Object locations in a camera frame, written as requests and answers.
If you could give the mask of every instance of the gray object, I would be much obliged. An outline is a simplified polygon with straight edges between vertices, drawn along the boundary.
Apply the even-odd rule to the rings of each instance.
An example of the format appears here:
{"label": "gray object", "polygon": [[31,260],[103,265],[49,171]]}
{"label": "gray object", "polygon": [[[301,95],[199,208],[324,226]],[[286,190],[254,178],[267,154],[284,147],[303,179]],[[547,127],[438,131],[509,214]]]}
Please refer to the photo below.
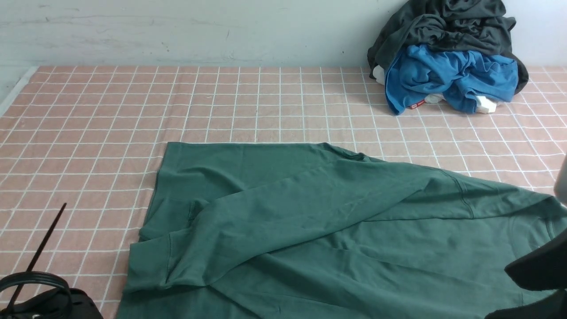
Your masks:
{"label": "gray object", "polygon": [[560,202],[567,205],[567,154],[555,181],[555,196]]}

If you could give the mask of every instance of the green fabric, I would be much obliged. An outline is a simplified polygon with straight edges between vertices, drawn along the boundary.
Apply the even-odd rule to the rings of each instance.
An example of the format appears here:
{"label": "green fabric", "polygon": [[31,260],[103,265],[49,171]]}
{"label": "green fabric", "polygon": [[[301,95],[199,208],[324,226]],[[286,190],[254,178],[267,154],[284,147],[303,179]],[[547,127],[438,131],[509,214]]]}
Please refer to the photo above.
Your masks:
{"label": "green fabric", "polygon": [[118,319],[482,318],[555,198],[328,144],[167,146]]}

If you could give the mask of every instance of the red label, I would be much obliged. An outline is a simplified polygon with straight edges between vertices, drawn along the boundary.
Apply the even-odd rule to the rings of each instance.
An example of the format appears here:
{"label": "red label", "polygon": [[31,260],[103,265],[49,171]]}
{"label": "red label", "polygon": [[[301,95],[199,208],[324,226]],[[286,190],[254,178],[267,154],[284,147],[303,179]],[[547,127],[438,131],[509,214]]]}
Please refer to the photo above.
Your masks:
{"label": "red label", "polygon": [[412,105],[408,106],[408,108],[413,110],[414,108],[418,108],[418,107],[422,106],[423,104],[425,104],[425,100],[421,100],[421,101],[417,102],[416,104],[412,104]]}

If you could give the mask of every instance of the blue shirt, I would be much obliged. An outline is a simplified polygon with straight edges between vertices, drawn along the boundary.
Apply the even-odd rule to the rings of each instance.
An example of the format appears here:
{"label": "blue shirt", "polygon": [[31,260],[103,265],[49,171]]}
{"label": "blue shirt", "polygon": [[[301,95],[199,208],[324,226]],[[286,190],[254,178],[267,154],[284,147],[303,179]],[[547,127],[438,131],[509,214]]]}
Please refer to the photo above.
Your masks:
{"label": "blue shirt", "polygon": [[427,95],[442,93],[456,110],[475,113],[475,96],[509,102],[517,84],[518,65],[510,58],[411,45],[400,50],[386,73],[386,101],[399,115]]}

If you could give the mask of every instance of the pile of clothes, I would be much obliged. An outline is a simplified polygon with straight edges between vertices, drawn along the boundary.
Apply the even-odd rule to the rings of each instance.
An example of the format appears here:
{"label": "pile of clothes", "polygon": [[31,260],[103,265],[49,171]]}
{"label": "pile of clothes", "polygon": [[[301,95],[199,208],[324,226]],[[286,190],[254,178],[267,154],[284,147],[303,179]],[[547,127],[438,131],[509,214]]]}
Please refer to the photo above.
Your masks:
{"label": "pile of clothes", "polygon": [[394,114],[447,100],[466,113],[491,113],[528,82],[512,54],[501,0],[409,0],[368,50],[370,77],[386,87]]}

